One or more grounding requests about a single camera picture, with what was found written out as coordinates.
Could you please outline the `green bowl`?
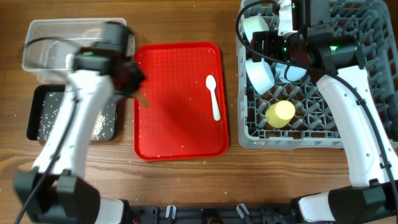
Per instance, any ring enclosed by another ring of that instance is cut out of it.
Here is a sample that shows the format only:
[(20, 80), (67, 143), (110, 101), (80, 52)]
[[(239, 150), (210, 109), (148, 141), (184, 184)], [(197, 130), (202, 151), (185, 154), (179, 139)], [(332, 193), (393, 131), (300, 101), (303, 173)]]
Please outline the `green bowl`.
[(252, 41), (253, 33), (269, 31), (269, 26), (260, 15), (243, 19), (243, 30), (249, 42)]

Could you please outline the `yellow plastic cup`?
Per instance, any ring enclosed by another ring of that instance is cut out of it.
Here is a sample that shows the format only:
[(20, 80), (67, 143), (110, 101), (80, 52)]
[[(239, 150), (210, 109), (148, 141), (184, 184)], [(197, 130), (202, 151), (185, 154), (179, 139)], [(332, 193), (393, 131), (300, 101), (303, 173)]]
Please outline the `yellow plastic cup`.
[(266, 111), (266, 120), (274, 128), (288, 125), (295, 115), (295, 106), (289, 101), (272, 104)]

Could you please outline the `white rice pile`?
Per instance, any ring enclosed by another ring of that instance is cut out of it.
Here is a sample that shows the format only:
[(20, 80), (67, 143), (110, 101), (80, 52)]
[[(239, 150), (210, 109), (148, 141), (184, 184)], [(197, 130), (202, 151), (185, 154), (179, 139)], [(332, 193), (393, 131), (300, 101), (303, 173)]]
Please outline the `white rice pile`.
[[(62, 91), (45, 91), (42, 102), (38, 104), (39, 108), (34, 109), (34, 112), (39, 112), (39, 115), (34, 118), (38, 126), (33, 128), (33, 140), (46, 141), (49, 138), (63, 96)], [(92, 141), (109, 141), (114, 137), (116, 108), (116, 103), (109, 103), (100, 110), (91, 135)]]

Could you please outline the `light blue bowl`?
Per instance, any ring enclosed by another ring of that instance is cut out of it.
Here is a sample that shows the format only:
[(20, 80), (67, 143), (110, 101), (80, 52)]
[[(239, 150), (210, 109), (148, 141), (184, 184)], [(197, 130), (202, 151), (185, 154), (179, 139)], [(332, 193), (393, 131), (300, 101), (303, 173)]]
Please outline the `light blue bowl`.
[(270, 65), (262, 58), (260, 62), (249, 59), (245, 62), (246, 73), (254, 89), (263, 95), (275, 84), (274, 74)]

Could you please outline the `orange carrot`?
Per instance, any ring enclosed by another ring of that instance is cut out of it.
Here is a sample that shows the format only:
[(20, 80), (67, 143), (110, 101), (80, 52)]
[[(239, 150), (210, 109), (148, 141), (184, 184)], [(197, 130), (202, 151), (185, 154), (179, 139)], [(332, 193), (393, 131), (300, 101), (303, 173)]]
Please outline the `orange carrot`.
[(144, 96), (142, 93), (138, 93), (138, 94), (137, 94), (137, 100), (138, 100), (140, 103), (142, 103), (142, 105), (143, 105), (145, 108), (148, 108), (148, 107), (149, 107), (149, 103), (148, 103), (147, 99), (145, 98), (145, 96)]

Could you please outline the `white plastic spoon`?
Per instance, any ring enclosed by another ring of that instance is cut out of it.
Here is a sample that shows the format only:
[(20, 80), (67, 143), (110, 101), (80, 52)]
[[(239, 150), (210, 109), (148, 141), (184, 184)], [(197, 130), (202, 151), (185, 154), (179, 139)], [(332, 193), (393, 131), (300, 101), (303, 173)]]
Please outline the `white plastic spoon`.
[(212, 105), (212, 112), (213, 112), (213, 119), (215, 121), (221, 120), (220, 109), (218, 106), (218, 102), (216, 99), (215, 88), (216, 88), (216, 80), (213, 75), (208, 75), (206, 78), (206, 87), (210, 91), (211, 95), (211, 105)]

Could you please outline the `white napkin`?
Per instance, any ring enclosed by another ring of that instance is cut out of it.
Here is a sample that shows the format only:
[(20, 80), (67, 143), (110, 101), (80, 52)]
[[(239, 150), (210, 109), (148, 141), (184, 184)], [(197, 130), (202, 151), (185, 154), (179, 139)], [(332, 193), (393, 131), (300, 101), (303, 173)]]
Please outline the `white napkin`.
[(65, 68), (67, 70), (71, 70), (72, 69), (73, 57), (74, 57), (74, 54), (68, 54), (66, 56), (66, 58), (65, 58)]

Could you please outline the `light blue plate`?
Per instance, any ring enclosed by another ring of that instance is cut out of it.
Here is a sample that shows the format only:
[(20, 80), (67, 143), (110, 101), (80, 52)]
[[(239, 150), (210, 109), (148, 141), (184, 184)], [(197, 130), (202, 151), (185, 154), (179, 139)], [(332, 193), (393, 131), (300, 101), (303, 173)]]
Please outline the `light blue plate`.
[(275, 72), (279, 77), (279, 80), (284, 83), (297, 82), (301, 80), (307, 73), (307, 71), (303, 68), (292, 67), (281, 63), (276, 64)]

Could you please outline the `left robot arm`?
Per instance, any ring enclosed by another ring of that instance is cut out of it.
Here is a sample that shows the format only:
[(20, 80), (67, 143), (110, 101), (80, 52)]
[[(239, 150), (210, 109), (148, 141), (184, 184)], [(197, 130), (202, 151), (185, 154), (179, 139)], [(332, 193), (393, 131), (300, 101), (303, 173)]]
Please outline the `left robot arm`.
[(59, 72), (65, 94), (52, 131), (30, 171), (19, 171), (16, 217), (35, 223), (134, 223), (129, 202), (104, 198), (85, 180), (86, 153), (100, 111), (110, 102), (141, 98), (145, 76), (127, 53), (132, 31), (104, 23), (98, 41), (79, 47), (70, 73)]

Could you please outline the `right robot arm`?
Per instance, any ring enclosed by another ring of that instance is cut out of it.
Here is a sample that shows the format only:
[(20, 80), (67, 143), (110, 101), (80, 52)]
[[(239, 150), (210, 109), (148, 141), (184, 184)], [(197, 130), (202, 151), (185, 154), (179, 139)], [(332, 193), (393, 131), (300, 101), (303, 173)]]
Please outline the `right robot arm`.
[(289, 1), (290, 31), (260, 32), (253, 55), (308, 71), (343, 142), (350, 186), (296, 200), (296, 220), (367, 223), (397, 215), (397, 155), (374, 104), (358, 39), (335, 35), (328, 1)]

